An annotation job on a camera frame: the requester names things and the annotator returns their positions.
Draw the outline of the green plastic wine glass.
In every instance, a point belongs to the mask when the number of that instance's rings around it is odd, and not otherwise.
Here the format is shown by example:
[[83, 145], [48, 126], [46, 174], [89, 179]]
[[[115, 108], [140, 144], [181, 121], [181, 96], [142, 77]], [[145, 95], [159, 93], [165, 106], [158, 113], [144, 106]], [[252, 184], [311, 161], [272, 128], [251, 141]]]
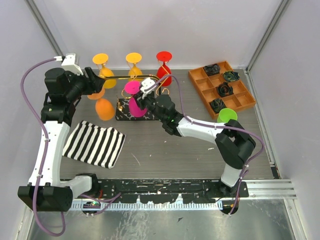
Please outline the green plastic wine glass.
[[223, 108], [220, 110], [217, 118], [218, 123], [228, 123], [230, 120], [238, 120], [237, 113], [231, 108]]

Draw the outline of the red plastic wine glass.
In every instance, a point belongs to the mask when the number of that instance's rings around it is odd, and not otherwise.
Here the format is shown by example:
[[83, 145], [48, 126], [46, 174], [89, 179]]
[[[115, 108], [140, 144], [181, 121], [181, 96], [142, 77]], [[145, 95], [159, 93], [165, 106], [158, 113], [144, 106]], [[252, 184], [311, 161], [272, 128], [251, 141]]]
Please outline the red plastic wine glass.
[[[167, 66], [168, 62], [172, 59], [172, 54], [169, 51], [160, 51], [157, 53], [156, 58], [160, 64], [157, 71], [157, 77], [161, 79], [163, 76], [171, 75], [171, 69]], [[172, 77], [167, 76], [162, 81], [162, 87], [168, 87], [172, 83]]]

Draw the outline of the pink plastic wine glass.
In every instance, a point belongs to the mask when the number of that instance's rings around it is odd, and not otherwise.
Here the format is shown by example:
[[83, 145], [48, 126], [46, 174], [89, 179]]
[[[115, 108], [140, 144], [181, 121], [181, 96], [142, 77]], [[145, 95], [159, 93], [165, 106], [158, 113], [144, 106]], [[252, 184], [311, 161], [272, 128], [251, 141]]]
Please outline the pink plastic wine glass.
[[124, 91], [127, 94], [132, 95], [132, 97], [128, 101], [128, 106], [130, 114], [135, 118], [141, 118], [147, 112], [146, 109], [141, 110], [138, 107], [138, 104], [133, 97], [133, 95], [137, 94], [140, 91], [140, 85], [141, 83], [139, 81], [130, 81], [124, 86]]

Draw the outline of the gold wine glass rack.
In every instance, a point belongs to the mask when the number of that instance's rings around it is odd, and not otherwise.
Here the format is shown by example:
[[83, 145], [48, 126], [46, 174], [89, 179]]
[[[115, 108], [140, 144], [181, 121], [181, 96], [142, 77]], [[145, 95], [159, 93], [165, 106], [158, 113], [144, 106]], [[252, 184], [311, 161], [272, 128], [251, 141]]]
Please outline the gold wine glass rack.
[[[163, 84], [162, 81], [158, 84], [158, 87], [155, 88], [154, 94], [157, 96], [161, 94], [159, 93], [160, 90], [162, 90], [162, 93], [164, 93], [164, 91], [167, 91], [167, 94], [170, 93], [170, 91], [167, 88], [162, 87], [162, 84]], [[133, 96], [131, 94], [126, 93], [124, 89], [122, 90], [122, 96], [123, 98], [118, 98], [116, 102], [115, 119], [117, 121], [157, 121], [158, 120], [151, 112], [147, 111], [147, 109], [143, 117], [133, 117], [130, 114], [130, 110], [129, 110], [129, 100]]]

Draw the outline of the orange plastic wine glass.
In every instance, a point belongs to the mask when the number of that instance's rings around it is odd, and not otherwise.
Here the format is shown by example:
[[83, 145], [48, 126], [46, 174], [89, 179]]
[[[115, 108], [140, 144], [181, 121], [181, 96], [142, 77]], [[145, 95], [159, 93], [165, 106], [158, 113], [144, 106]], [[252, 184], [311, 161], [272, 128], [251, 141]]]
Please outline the orange plastic wine glass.
[[88, 95], [87, 97], [90, 100], [96, 100], [95, 102], [95, 111], [102, 121], [109, 121], [115, 116], [115, 108], [112, 103], [104, 98], [105, 88], [98, 93], [93, 93]]

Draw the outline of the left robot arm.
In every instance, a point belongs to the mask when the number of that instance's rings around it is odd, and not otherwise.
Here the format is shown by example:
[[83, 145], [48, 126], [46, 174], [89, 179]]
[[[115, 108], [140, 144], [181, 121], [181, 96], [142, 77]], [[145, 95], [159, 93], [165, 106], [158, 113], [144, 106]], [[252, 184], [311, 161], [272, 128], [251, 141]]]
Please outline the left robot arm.
[[77, 75], [56, 67], [44, 75], [47, 88], [40, 114], [41, 143], [34, 170], [26, 186], [20, 186], [18, 197], [34, 212], [67, 212], [73, 199], [85, 194], [95, 198], [101, 191], [97, 175], [79, 173], [61, 182], [63, 148], [70, 131], [76, 106], [83, 95], [102, 90], [104, 80], [90, 67]]

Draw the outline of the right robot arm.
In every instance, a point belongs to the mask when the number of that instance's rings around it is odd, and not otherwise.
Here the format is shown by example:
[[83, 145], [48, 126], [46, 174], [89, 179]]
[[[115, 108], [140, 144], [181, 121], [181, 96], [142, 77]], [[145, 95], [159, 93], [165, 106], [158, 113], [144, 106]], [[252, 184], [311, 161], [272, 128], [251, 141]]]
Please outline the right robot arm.
[[153, 114], [168, 134], [192, 137], [215, 144], [225, 162], [219, 179], [219, 191], [225, 197], [231, 197], [237, 191], [245, 162], [256, 147], [256, 142], [238, 121], [229, 120], [227, 123], [197, 121], [177, 111], [174, 102], [167, 94], [154, 97], [152, 94], [144, 95], [138, 92], [133, 99], [140, 109], [146, 109]]

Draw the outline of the yellow plastic wine glass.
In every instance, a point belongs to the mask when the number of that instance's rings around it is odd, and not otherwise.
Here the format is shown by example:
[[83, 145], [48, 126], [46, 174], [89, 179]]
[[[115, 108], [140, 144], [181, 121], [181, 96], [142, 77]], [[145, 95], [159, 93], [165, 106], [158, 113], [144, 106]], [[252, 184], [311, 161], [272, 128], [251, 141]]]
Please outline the yellow plastic wine glass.
[[[98, 53], [93, 58], [93, 63], [98, 67], [99, 74], [103, 77], [113, 77], [114, 73], [106, 67], [107, 62], [109, 60], [109, 56], [106, 53]], [[112, 89], [116, 86], [117, 80], [115, 78], [113, 79], [107, 79], [104, 82], [103, 87], [105, 89]]]

